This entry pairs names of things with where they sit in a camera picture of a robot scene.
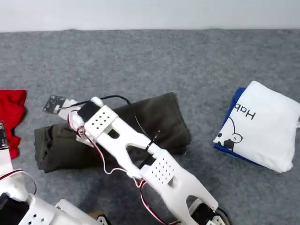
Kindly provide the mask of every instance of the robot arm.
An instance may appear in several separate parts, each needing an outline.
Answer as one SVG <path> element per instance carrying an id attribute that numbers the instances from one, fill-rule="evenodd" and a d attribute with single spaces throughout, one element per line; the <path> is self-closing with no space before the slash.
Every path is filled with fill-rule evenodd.
<path id="1" fill-rule="evenodd" d="M 94 97 L 79 111 L 72 113 L 70 126 L 75 131 L 84 128 L 82 138 L 100 144 L 116 158 L 130 178 L 143 180 L 155 189 L 181 224 L 198 224 L 191 217 L 186 204 L 190 195 L 198 198 L 198 205 L 204 203 L 212 212 L 218 208 L 217 201 L 195 176 L 183 169 L 168 151 L 158 147 L 146 135 L 133 130 L 101 99 Z M 118 138 L 109 135 L 112 130 L 118 133 Z M 128 146 L 147 150 L 154 162 L 137 168 L 128 155 Z"/>
<path id="2" fill-rule="evenodd" d="M 75 103 L 74 100 L 65 101 L 63 107 Z M 122 170 L 130 178 L 140 180 L 141 188 L 148 183 L 155 189 L 169 211 L 180 221 L 179 224 L 203 225 L 204 223 L 195 221 L 191 216 L 199 206 L 203 206 L 203 211 L 199 213 L 202 214 L 201 221 L 205 221 L 205 225 L 225 225 L 221 217 L 214 214 L 218 208 L 217 201 L 198 179 L 183 169 L 168 151 L 158 147 L 146 135 L 133 130 L 113 110 L 104 105 L 101 99 L 94 97 L 82 108 L 76 105 L 58 112 L 56 114 L 67 119 L 71 128 L 78 132 L 81 142 L 96 148 L 96 143 L 100 144 L 117 159 Z M 118 138 L 110 136 L 112 130 L 119 134 Z M 148 151 L 153 163 L 146 164 L 141 169 L 136 167 L 127 153 L 128 146 Z M 1 174 L 9 172 L 12 166 L 8 149 L 6 152 L 0 151 L 0 154 L 6 156 L 0 157 L 0 194 L 6 195 L 11 201 L 28 205 L 21 221 L 16 224 L 9 223 L 10 225 L 105 225 L 104 219 L 96 221 L 66 200 L 52 206 L 35 195 L 28 194 L 17 174 L 2 179 Z M 186 199 L 190 195 L 197 197 L 197 200 L 188 208 Z M 206 215 L 210 215 L 209 218 L 203 219 Z"/>

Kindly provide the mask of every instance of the dark green towel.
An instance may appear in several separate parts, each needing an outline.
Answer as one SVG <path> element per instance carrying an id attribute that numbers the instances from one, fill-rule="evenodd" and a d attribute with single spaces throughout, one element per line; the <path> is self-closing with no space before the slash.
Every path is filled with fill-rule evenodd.
<path id="1" fill-rule="evenodd" d="M 138 132 L 142 132 L 133 115 L 136 116 L 150 138 L 158 130 L 156 143 L 171 154 L 184 154 L 191 141 L 190 132 L 181 116 L 174 93 L 149 98 L 114 109 L 114 111 Z M 54 124 L 35 130 L 36 161 L 39 169 L 45 173 L 58 169 L 80 169 L 101 166 L 96 150 L 76 141 L 76 134 L 67 123 Z M 115 164 L 116 160 L 104 149 L 105 162 Z M 145 150 L 130 147 L 129 155 L 133 161 L 144 160 Z"/>

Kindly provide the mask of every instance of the red cloth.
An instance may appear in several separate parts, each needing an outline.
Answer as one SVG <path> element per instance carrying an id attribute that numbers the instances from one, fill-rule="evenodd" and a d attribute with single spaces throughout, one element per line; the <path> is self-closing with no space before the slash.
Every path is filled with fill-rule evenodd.
<path id="1" fill-rule="evenodd" d="M 26 96 L 25 90 L 0 90 L 0 120 L 4 121 L 11 159 L 18 157 L 21 139 L 13 135 L 13 129 L 25 113 Z"/>

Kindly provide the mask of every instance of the folded cloth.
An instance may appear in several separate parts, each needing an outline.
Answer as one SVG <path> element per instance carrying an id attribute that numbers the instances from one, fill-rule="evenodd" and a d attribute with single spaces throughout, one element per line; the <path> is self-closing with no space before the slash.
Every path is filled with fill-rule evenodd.
<path id="1" fill-rule="evenodd" d="M 0 120 L 4 121 L 11 159 L 18 157 L 20 137 L 13 130 L 25 114 L 25 90 L 0 90 Z"/>
<path id="2" fill-rule="evenodd" d="M 182 118 L 174 93 L 149 98 L 115 109 L 115 112 L 138 132 L 133 110 L 149 137 L 159 133 L 156 143 L 171 154 L 183 154 L 191 141 L 190 132 Z M 101 159 L 92 147 L 76 141 L 75 133 L 67 123 L 55 124 L 35 130 L 36 161 L 45 173 L 58 169 L 78 169 L 101 166 Z M 116 160 L 102 149 L 105 162 L 115 164 Z M 148 153 L 130 146 L 128 153 L 132 161 L 144 160 Z"/>
<path id="3" fill-rule="evenodd" d="M 213 141 L 277 172 L 293 166 L 300 104 L 251 82 Z"/>
<path id="4" fill-rule="evenodd" d="M 230 103 L 230 106 L 229 106 L 229 108 L 228 108 L 228 111 L 227 111 L 227 113 L 226 113 L 226 116 L 225 116 L 225 118 L 224 118 L 224 121 L 223 121 L 223 123 L 222 123 L 222 127 L 224 126 L 224 124 L 225 124 L 226 121 L 228 120 L 228 118 L 229 118 L 229 116 L 230 116 L 232 110 L 234 109 L 235 105 L 237 104 L 237 102 L 238 102 L 240 96 L 242 95 L 242 93 L 244 92 L 245 89 L 246 89 L 246 88 L 238 88 L 238 89 L 236 90 L 236 92 L 235 92 L 235 94 L 234 94 L 234 96 L 233 96 L 233 98 L 232 98 L 232 101 L 231 101 L 231 103 Z M 249 159 L 247 159 L 247 158 L 245 158 L 245 157 L 243 157 L 243 156 L 241 156 L 241 155 L 239 155 L 239 154 L 233 152 L 232 150 L 229 150 L 229 149 L 223 147 L 223 146 L 222 146 L 221 144 L 219 144 L 219 143 L 214 144 L 214 148 L 217 149 L 217 150 L 223 151 L 223 152 L 225 152 L 225 153 L 228 153 L 228 154 L 230 154 L 230 155 L 232 155 L 232 156 L 241 158 L 241 159 L 243 159 L 243 160 L 245 160 L 245 161 L 247 161 L 247 162 L 250 162 L 250 163 L 259 165 L 259 164 L 255 163 L 255 162 L 253 162 L 253 161 L 251 161 L 251 160 L 249 160 Z"/>

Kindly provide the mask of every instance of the gray carpet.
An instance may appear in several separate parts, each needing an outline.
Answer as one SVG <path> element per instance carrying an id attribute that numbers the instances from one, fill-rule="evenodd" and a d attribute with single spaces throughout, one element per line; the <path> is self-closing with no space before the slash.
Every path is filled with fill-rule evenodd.
<path id="1" fill-rule="evenodd" d="M 50 94 L 78 100 L 121 94 L 132 101 L 176 92 L 193 141 L 179 163 L 228 211 L 236 225 L 300 220 L 300 137 L 294 167 L 283 174 L 212 147 L 231 97 L 257 80 L 300 102 L 299 30 L 75 31 L 0 34 L 0 89 L 26 89 L 28 113 L 15 168 L 32 174 L 38 195 L 66 198 L 84 211 L 103 209 L 114 225 L 158 224 L 131 179 L 101 169 L 44 174 L 34 159 L 35 128 L 62 122 L 41 110 Z M 111 107 L 124 104 L 112 100 Z M 170 218 L 159 197 L 148 202 Z"/>

